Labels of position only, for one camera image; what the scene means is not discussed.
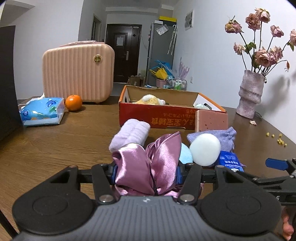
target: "human hand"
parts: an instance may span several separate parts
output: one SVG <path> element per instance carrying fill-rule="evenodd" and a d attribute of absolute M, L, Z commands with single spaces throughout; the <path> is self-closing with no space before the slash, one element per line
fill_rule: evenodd
<path fill-rule="evenodd" d="M 283 237 L 286 239 L 286 240 L 290 240 L 293 233 L 294 233 L 294 228 L 291 224 L 289 224 L 289 214 L 287 212 L 287 208 L 285 207 L 283 209 L 283 212 L 281 214 L 281 218 L 283 220 Z"/>

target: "light purple cloth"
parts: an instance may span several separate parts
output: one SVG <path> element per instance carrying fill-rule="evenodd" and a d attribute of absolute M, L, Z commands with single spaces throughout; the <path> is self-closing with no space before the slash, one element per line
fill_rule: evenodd
<path fill-rule="evenodd" d="M 109 146 L 110 152 L 114 152 L 129 143 L 143 146 L 148 137 L 149 130 L 150 125 L 144 121 L 136 119 L 127 120 L 120 131 L 113 137 Z"/>
<path fill-rule="evenodd" d="M 199 135 L 209 133 L 213 134 L 215 137 L 218 138 L 221 144 L 221 150 L 232 152 L 234 149 L 234 143 L 235 135 L 237 132 L 233 127 L 229 127 L 227 130 L 214 130 L 214 131 L 201 131 L 201 132 L 195 132 L 187 135 L 187 139 L 190 143 L 192 143 Z"/>
<path fill-rule="evenodd" d="M 118 166 L 114 191 L 121 196 L 173 196 L 178 197 L 180 187 L 175 187 L 176 169 L 181 153 L 179 132 L 166 134 L 150 143 L 146 150 L 130 143 L 113 152 Z"/>

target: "pink ceramic vase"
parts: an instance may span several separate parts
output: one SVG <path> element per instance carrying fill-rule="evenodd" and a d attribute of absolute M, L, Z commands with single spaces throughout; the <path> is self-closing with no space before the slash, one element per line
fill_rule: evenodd
<path fill-rule="evenodd" d="M 250 70 L 244 71 L 242 84 L 239 90 L 239 105 L 237 113 L 243 117 L 252 119 L 255 114 L 256 104 L 261 103 L 265 77 Z"/>

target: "framed picture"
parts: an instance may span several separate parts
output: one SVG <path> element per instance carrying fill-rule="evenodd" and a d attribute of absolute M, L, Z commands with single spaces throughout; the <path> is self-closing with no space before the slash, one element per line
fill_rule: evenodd
<path fill-rule="evenodd" d="M 194 10 L 190 11 L 185 17 L 185 30 L 193 27 Z"/>

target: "yellow plush toy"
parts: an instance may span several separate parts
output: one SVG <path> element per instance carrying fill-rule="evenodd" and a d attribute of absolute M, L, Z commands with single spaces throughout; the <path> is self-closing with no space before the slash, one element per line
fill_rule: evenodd
<path fill-rule="evenodd" d="M 142 97 L 142 99 L 134 102 L 134 104 L 165 105 L 165 101 L 158 99 L 154 95 L 145 95 Z"/>

